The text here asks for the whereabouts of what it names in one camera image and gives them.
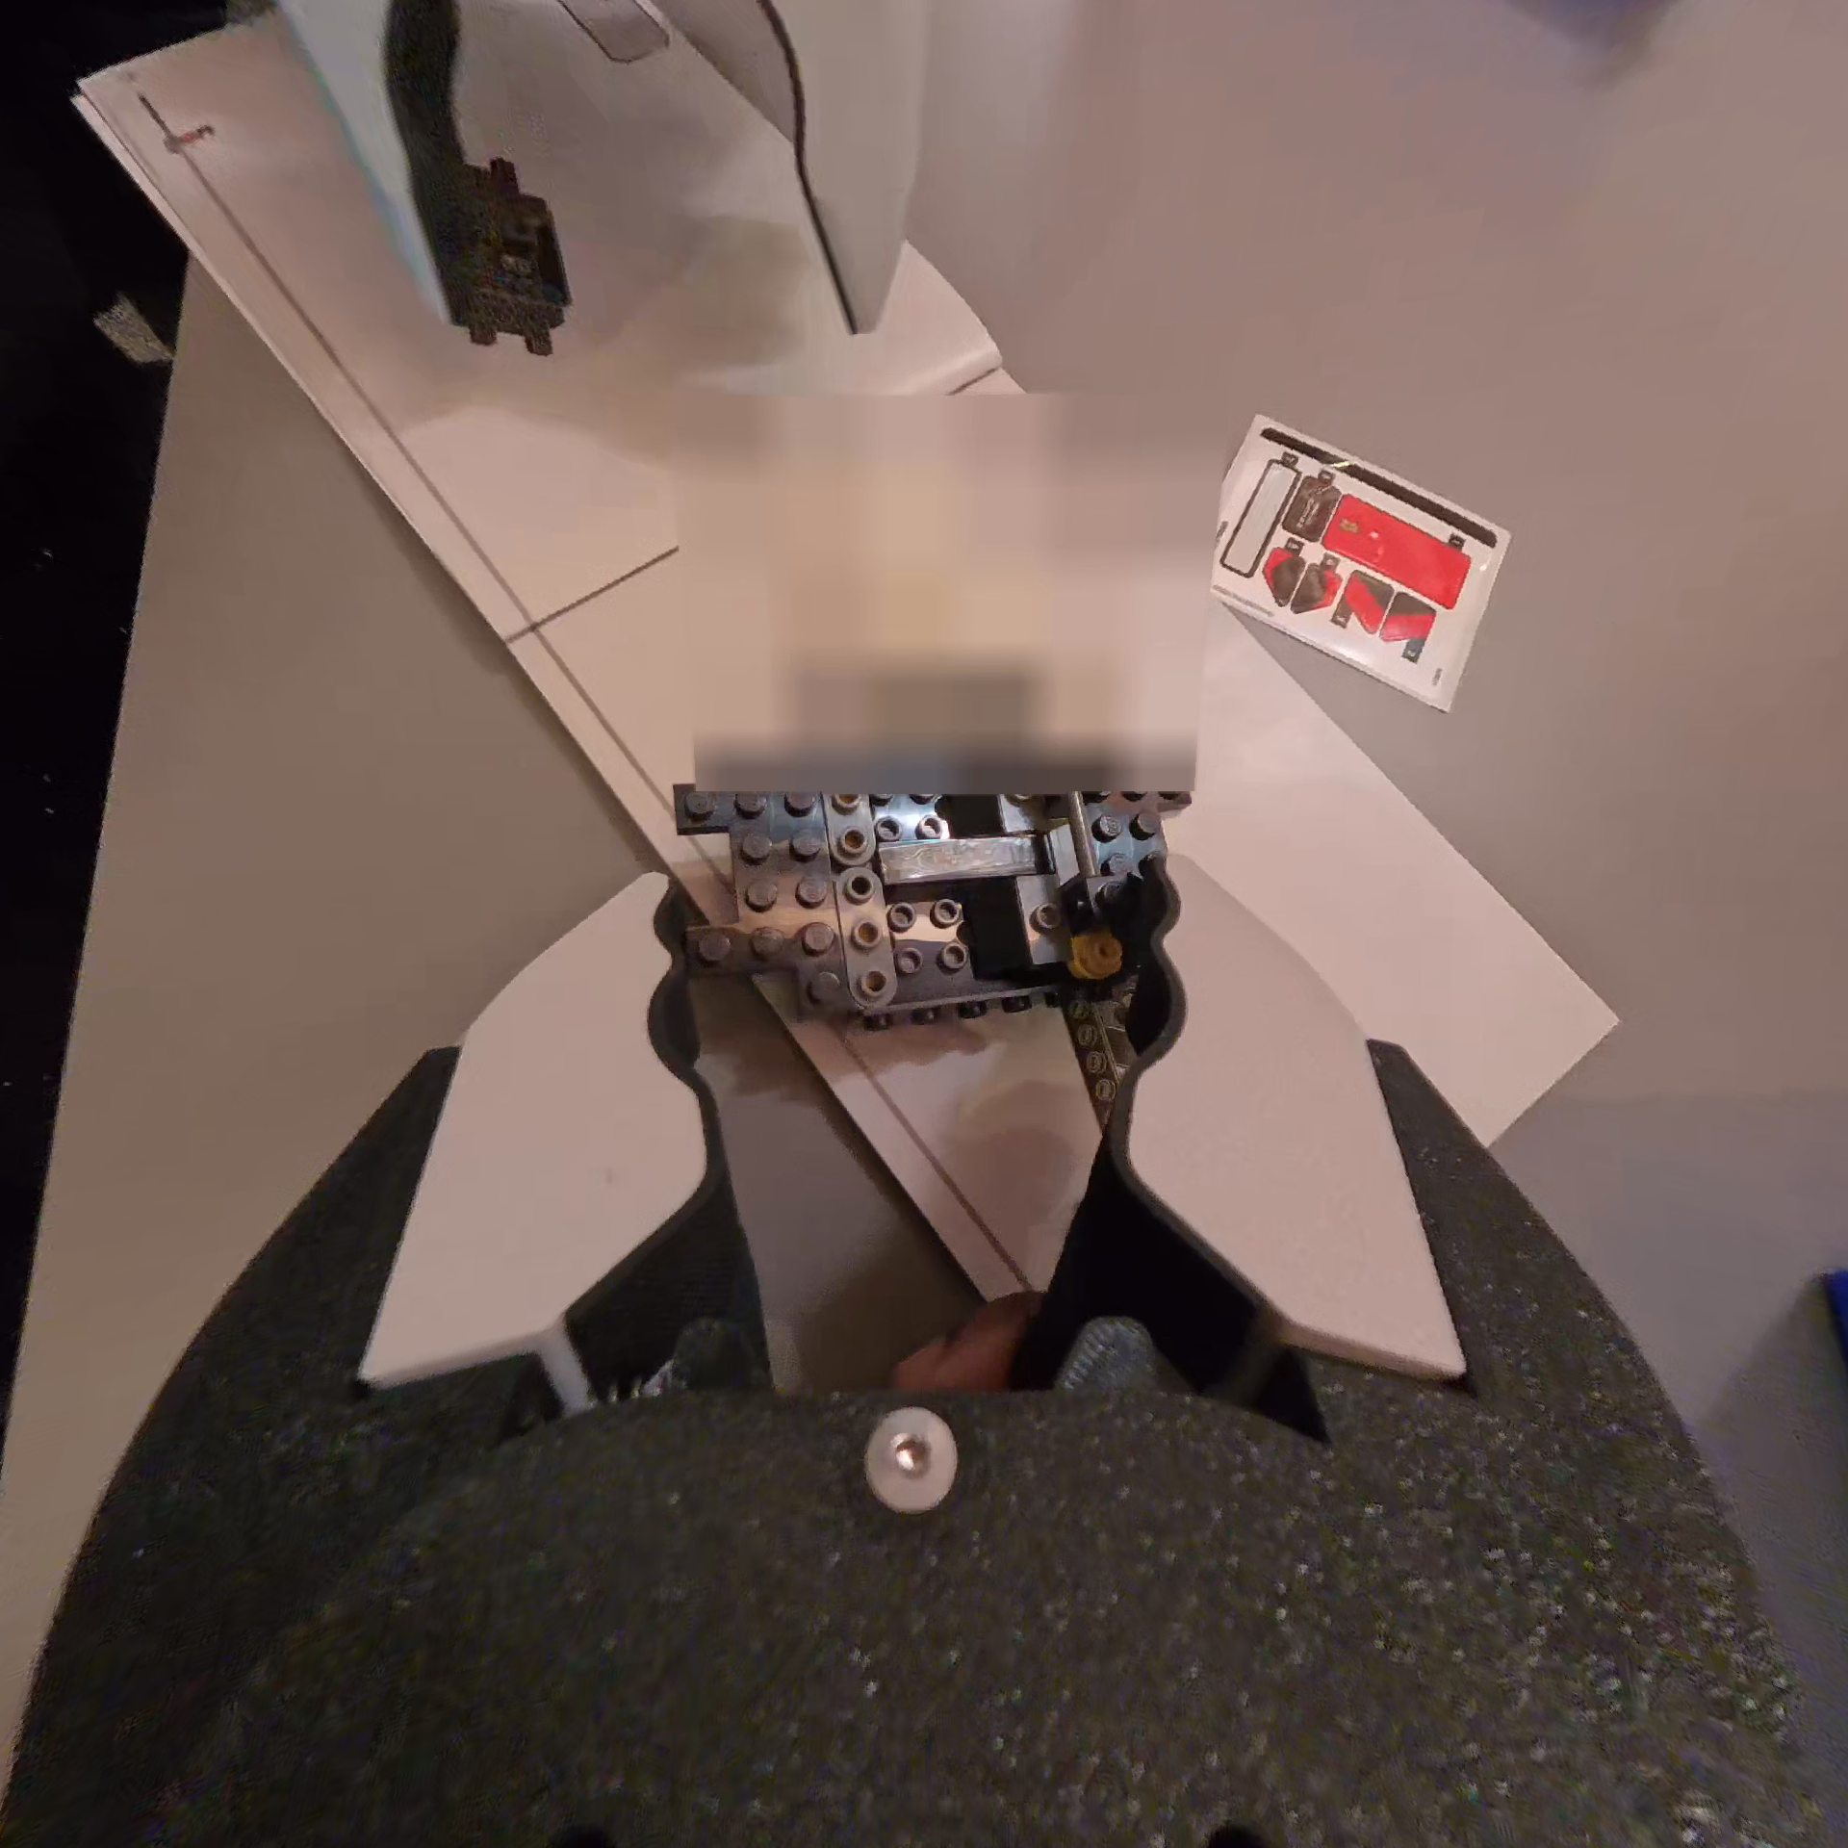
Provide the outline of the white instruction booklet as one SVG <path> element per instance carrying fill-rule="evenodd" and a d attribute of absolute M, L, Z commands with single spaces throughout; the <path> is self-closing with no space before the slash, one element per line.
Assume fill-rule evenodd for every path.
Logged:
<path fill-rule="evenodd" d="M 579 316 L 552 357 L 473 345 L 404 274 L 277 16 L 81 81 L 78 107 L 511 645 L 671 861 L 693 775 L 668 700 L 675 587 L 642 388 L 1004 394 L 994 339 L 915 249 L 851 335 L 788 142 L 685 38 L 616 64 L 516 27 L 464 103 L 556 208 Z M 1496 1139 L 1616 1020 L 1234 618 L 1206 647 L 1202 787 L 1178 845 L 1369 1035 Z"/>

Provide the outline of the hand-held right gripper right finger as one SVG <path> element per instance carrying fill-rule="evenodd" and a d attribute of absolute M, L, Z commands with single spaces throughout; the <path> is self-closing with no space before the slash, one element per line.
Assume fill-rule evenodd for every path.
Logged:
<path fill-rule="evenodd" d="M 1466 1385 L 1375 1051 L 1311 962 L 1172 851 L 1137 888 L 1125 1078 L 1011 1384 L 1126 1382 L 1326 1434 L 1308 1361 Z"/>

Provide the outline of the grey and black lego assembly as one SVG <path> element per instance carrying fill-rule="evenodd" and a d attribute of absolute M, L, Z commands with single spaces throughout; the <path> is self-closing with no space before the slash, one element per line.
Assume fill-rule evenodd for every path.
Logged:
<path fill-rule="evenodd" d="M 1053 795 L 673 789 L 722 838 L 737 916 L 691 925 L 693 970 L 786 980 L 800 1017 L 866 1027 L 1112 994 L 1138 883 L 1185 792 Z"/>

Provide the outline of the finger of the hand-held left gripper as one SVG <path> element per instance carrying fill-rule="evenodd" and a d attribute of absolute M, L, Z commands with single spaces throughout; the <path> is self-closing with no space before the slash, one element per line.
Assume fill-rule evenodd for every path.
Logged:
<path fill-rule="evenodd" d="M 458 3 L 280 9 L 423 300 L 461 329 L 493 329 L 483 298 L 487 180 L 466 158 L 454 114 Z"/>
<path fill-rule="evenodd" d="M 913 2 L 762 2 L 788 68 L 797 167 L 852 333 L 891 298 L 913 198 Z"/>

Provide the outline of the black lego plate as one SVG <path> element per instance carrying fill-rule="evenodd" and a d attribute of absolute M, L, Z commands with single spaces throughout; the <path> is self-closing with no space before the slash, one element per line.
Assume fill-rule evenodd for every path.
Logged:
<path fill-rule="evenodd" d="M 1144 981 L 1129 978 L 1108 989 L 1075 992 L 1062 1003 L 1083 1088 L 1100 1134 L 1108 1131 L 1132 1071 L 1162 1031 L 1164 1003 L 1147 998 L 1143 988 Z"/>

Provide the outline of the black lego beam piece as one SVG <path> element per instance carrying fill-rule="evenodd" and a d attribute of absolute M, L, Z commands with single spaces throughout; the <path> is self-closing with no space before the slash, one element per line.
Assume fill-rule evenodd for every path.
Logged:
<path fill-rule="evenodd" d="M 566 266 L 548 201 L 529 192 L 516 164 L 498 154 L 464 167 L 461 249 L 451 262 L 451 320 L 478 347 L 516 338 L 535 357 L 570 308 Z"/>

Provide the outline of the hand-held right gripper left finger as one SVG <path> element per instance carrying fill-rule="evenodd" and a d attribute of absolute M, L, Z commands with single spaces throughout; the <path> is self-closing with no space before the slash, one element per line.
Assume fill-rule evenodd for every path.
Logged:
<path fill-rule="evenodd" d="M 718 1106 L 697 1071 L 689 907 L 641 874 L 466 1030 L 359 1378 L 529 1359 L 564 1413 L 772 1382 Z"/>

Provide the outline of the lego sticker sheet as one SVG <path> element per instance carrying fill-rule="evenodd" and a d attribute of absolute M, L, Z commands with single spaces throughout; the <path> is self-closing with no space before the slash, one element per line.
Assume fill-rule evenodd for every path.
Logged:
<path fill-rule="evenodd" d="M 1452 498 L 1258 414 L 1223 483 L 1211 587 L 1446 712 L 1511 543 Z"/>

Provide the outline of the person's right hand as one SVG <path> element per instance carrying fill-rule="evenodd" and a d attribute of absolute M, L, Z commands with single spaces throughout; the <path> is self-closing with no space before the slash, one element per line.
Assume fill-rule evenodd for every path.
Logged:
<path fill-rule="evenodd" d="M 964 1324 L 903 1358 L 891 1371 L 891 1389 L 913 1398 L 1009 1389 L 1014 1356 L 1040 1305 L 1032 1290 L 983 1303 Z"/>

